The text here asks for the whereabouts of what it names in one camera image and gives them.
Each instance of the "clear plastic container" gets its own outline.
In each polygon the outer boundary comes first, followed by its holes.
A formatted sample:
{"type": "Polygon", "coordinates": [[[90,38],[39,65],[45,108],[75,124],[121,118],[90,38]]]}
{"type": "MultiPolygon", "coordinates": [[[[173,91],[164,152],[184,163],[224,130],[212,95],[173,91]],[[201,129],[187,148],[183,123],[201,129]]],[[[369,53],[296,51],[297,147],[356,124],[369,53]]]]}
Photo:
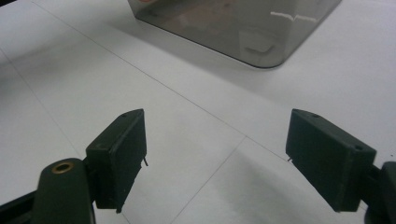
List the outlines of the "clear plastic container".
{"type": "Polygon", "coordinates": [[[135,17],[255,67],[278,66],[341,0],[128,0],[135,17]]]}

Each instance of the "white surface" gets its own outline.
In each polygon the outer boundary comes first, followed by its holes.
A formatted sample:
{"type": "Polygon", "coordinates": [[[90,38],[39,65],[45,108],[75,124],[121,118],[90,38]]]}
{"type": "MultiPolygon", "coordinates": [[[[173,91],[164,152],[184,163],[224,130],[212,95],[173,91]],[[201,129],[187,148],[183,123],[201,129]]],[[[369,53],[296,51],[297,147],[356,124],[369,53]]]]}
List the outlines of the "white surface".
{"type": "Polygon", "coordinates": [[[136,21],[126,0],[0,7],[0,203],[144,108],[150,167],[123,215],[97,211],[98,223],[361,223],[284,161],[290,111],[352,133],[376,165],[394,161],[395,12],[344,0],[282,66],[257,70],[136,21]]]}

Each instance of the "brass insert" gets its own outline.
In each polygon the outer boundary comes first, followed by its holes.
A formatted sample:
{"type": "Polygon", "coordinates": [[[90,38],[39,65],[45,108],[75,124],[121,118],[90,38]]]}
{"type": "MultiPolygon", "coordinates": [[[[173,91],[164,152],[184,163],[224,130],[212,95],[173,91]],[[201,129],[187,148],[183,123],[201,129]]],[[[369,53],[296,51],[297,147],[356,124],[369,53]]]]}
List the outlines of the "brass insert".
{"type": "Polygon", "coordinates": [[[56,164],[53,168],[52,168],[52,172],[56,175],[61,175],[64,174],[66,172],[68,172],[69,170],[73,169],[74,167],[74,163],[71,161],[64,161],[61,163],[56,164]]]}

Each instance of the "dark green plastic part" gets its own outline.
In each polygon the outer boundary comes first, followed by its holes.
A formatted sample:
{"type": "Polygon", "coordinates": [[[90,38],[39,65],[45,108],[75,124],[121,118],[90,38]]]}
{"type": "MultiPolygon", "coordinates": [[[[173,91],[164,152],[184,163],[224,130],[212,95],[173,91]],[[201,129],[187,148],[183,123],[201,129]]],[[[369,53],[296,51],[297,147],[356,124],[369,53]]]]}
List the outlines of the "dark green plastic part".
{"type": "Polygon", "coordinates": [[[147,154],[143,109],[117,117],[86,152],[85,162],[96,173],[96,206],[119,213],[147,154]]]}
{"type": "Polygon", "coordinates": [[[385,162],[382,166],[380,188],[390,222],[396,224],[396,161],[385,162]]]}
{"type": "Polygon", "coordinates": [[[41,172],[33,211],[32,224],[95,223],[84,162],[66,159],[47,166],[41,172]]]}
{"type": "Polygon", "coordinates": [[[286,153],[334,211],[358,209],[374,149],[316,114],[293,109],[286,153]]]}
{"type": "Polygon", "coordinates": [[[35,191],[0,206],[0,223],[29,224],[32,219],[35,191]]]}

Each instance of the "white tile floor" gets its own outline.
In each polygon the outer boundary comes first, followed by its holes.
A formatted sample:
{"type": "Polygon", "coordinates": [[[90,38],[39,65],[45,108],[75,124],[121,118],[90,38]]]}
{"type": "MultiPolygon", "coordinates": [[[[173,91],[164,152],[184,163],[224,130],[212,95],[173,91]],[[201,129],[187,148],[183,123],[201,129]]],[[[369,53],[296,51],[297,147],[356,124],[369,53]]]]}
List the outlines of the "white tile floor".
{"type": "Polygon", "coordinates": [[[284,65],[257,70],[136,21],[126,0],[0,7],[0,203],[144,108],[150,167],[98,223],[362,223],[285,162],[286,136],[297,107],[394,161],[395,12],[344,0],[284,65]]]}

